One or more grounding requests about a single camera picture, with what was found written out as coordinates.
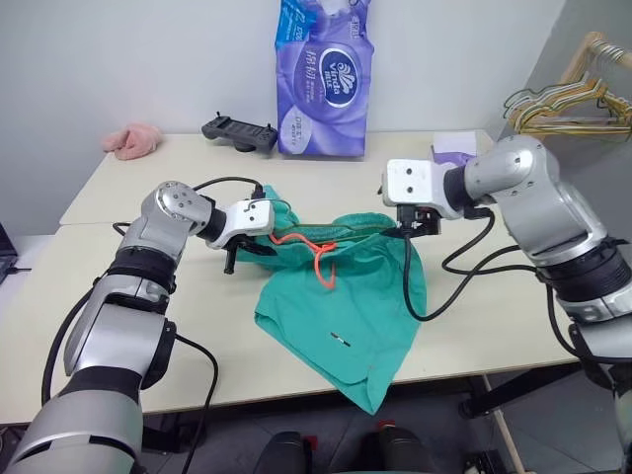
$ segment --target teal fabric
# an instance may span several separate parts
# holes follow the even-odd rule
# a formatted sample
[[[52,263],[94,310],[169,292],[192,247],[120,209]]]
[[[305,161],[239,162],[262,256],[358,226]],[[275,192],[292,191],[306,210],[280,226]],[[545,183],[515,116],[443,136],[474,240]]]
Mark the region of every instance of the teal fabric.
[[[277,198],[271,188],[266,192]],[[404,243],[379,234],[395,223],[383,214],[365,213],[340,217],[331,225],[305,226],[282,202],[274,207],[276,237],[300,232],[313,242],[339,242],[321,259],[325,279],[335,262],[336,287],[321,285],[314,255],[305,244],[276,246],[267,236],[259,237],[258,243],[273,246],[276,256],[238,255],[274,271],[261,293],[255,321],[372,415],[419,328],[402,295]],[[426,285],[417,252],[410,287],[416,310],[425,314]]]

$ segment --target orange drawstring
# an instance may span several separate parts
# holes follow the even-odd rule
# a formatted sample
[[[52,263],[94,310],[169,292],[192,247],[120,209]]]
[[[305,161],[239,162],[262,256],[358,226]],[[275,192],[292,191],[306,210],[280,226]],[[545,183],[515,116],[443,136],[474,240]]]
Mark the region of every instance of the orange drawstring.
[[[291,239],[302,240],[307,245],[307,247],[309,247],[311,251],[314,252],[314,272],[316,273],[316,277],[320,281],[320,284],[322,284],[328,289],[334,289],[336,287],[336,265],[333,262],[332,262],[332,275],[329,281],[326,281],[320,272],[320,258],[322,257],[323,254],[326,254],[327,252],[331,252],[334,249],[336,249],[336,246],[337,246],[336,242],[332,242],[330,244],[323,244],[319,246],[311,242],[303,234],[298,234],[298,233],[283,235],[279,239],[275,237],[274,234],[270,234],[269,237],[270,237],[270,240],[272,240],[275,245],[284,244],[285,242]]]

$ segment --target tissue package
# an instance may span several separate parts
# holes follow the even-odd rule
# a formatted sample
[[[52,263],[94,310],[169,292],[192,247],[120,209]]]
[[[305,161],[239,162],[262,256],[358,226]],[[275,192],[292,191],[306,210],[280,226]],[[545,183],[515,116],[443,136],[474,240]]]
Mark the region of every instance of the tissue package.
[[[370,0],[281,0],[276,103],[281,153],[361,156],[373,46]]]

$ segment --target black wire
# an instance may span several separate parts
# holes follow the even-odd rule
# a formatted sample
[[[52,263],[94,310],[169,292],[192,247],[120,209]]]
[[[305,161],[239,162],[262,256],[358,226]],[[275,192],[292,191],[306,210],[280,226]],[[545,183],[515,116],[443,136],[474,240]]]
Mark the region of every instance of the black wire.
[[[413,244],[411,243],[410,235],[406,235],[404,237],[404,301],[406,302],[406,307],[408,308],[408,311],[411,313],[411,316],[413,316],[415,319],[421,322],[432,321],[432,319],[436,318],[441,313],[443,313],[447,308],[449,308],[450,305],[454,301],[456,301],[456,298],[458,298],[459,294],[461,294],[463,289],[465,289],[465,286],[467,286],[467,283],[469,283],[473,277],[475,277],[476,275],[479,275],[479,271],[483,267],[485,267],[487,264],[489,264],[492,260],[497,259],[501,255],[508,254],[509,252],[515,252],[516,250],[519,250],[518,245],[511,245],[509,247],[505,247],[503,249],[497,250],[496,252],[493,252],[487,257],[485,257],[478,264],[476,264],[472,270],[468,272],[467,276],[463,279],[463,281],[459,284],[459,286],[454,290],[454,292],[450,295],[450,297],[447,298],[447,300],[437,310],[435,310],[433,313],[429,314],[428,316],[421,316],[417,314],[417,312],[415,311],[415,308],[413,308],[413,305],[411,304],[411,296],[408,289],[409,273],[410,273],[410,267],[411,267],[412,245]],[[494,269],[494,270],[496,270],[496,272],[505,271],[505,270],[499,270],[499,269]]]
[[[258,190],[262,190],[264,187],[257,180],[253,180],[251,178],[243,178],[241,176],[225,176],[223,178],[216,178],[214,180],[206,181],[201,185],[197,185],[194,187],[194,191],[199,191],[202,188],[206,188],[207,186],[214,185],[216,183],[224,183],[226,181],[241,181],[243,183],[250,183],[257,187]]]
[[[57,354],[59,353],[59,348],[61,347],[61,342],[63,341],[68,328],[72,324],[72,321],[75,319],[81,308],[88,302],[90,299],[90,295],[92,294],[93,288],[90,288],[86,294],[84,294],[77,304],[75,304],[72,309],[68,312],[66,317],[64,318],[61,326],[57,330],[57,334],[55,334],[55,339],[52,340],[52,345],[50,346],[50,350],[48,351],[48,357],[46,358],[46,365],[43,369],[43,376],[41,378],[41,405],[44,406],[45,403],[50,400],[50,386],[52,383],[52,372],[55,369],[55,362],[57,360]]]
[[[18,267],[11,267],[7,269],[7,275],[20,274],[22,272],[30,272],[32,269],[19,269]]]
[[[131,224],[129,222],[115,222],[112,224],[112,228],[123,237],[125,236],[125,231],[121,229],[121,227],[129,227]]]
[[[472,247],[478,244],[481,240],[487,237],[487,235],[492,231],[492,228],[494,228],[494,224],[496,223],[496,215],[494,215],[494,212],[492,212],[491,209],[480,209],[480,210],[481,212],[484,212],[485,216],[488,218],[487,225],[476,237],[470,240],[467,244],[465,244],[462,247],[459,247],[450,255],[445,257],[445,260],[441,262],[441,268],[444,269],[446,272],[450,272],[451,274],[457,274],[457,275],[467,275],[470,273],[469,270],[454,269],[450,267],[448,264],[452,262],[454,259],[456,259],[457,257],[463,255],[465,252],[470,250]],[[481,271],[481,275],[485,275],[485,273],[488,273],[488,272],[489,271]]]
[[[575,348],[573,348],[562,336],[560,327],[557,325],[557,319],[555,319],[555,306],[553,305],[553,288],[551,285],[546,285],[546,309],[549,314],[549,323],[551,323],[551,329],[555,335],[555,339],[560,343],[560,346],[569,353],[571,356],[579,357]]]
[[[457,257],[460,257],[461,255],[463,255],[468,250],[470,250],[472,247],[478,244],[481,240],[487,237],[487,235],[492,231],[492,228],[494,227],[494,224],[496,223],[496,216],[494,215],[494,212],[491,209],[480,209],[480,211],[484,213],[485,216],[489,219],[487,222],[487,225],[476,237],[470,240],[467,244],[465,244],[462,247],[459,247],[450,255],[445,257],[443,262],[441,262],[441,268],[444,269],[446,272],[450,272],[451,274],[457,274],[457,275],[470,274],[471,270],[455,269],[453,267],[450,267],[449,263],[452,262]],[[505,265],[502,267],[495,267],[493,269],[481,270],[477,272],[476,275],[491,275],[491,274],[497,274],[498,272],[509,272],[509,271],[514,271],[514,270],[524,270],[527,272],[535,273],[535,267],[532,267],[531,265]]]
[[[210,351],[201,346],[198,343],[194,343],[193,341],[176,334],[176,339],[187,346],[191,346],[194,349],[197,349],[205,356],[210,359],[210,363],[213,365],[213,380],[210,383],[210,389],[208,390],[208,394],[206,395],[206,400],[204,401],[204,406],[202,408],[201,416],[199,417],[199,421],[197,422],[196,434],[194,435],[194,439],[191,443],[191,450],[189,451],[189,455],[187,456],[187,460],[185,461],[185,465],[182,468],[182,474],[187,474],[189,471],[189,466],[191,465],[191,461],[194,458],[194,454],[196,453],[196,448],[198,447],[199,437],[201,436],[201,431],[204,428],[204,424],[206,423],[206,415],[208,415],[208,408],[210,406],[210,399],[213,396],[213,392],[215,391],[215,386],[217,385],[217,378],[219,376],[219,364],[217,363],[217,359]]]

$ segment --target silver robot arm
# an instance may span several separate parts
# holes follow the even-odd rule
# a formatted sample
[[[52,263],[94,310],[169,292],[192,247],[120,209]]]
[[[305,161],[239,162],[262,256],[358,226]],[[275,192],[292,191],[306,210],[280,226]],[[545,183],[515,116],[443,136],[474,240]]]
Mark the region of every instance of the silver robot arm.
[[[8,473],[141,472],[139,390],[167,370],[176,326],[165,311],[187,239],[196,235],[227,249],[225,271],[232,273],[245,236],[273,230],[271,203],[252,204],[221,209],[177,182],[163,183],[144,200],[68,337],[63,360],[70,381],[33,420]]]
[[[540,280],[572,321],[569,334],[587,375],[613,389],[621,440],[632,443],[632,271],[582,196],[560,180],[556,158],[536,139],[518,135],[463,167],[391,160],[383,200],[397,206],[402,227],[467,216],[496,202],[505,224]],[[424,221],[422,216],[430,216]]]

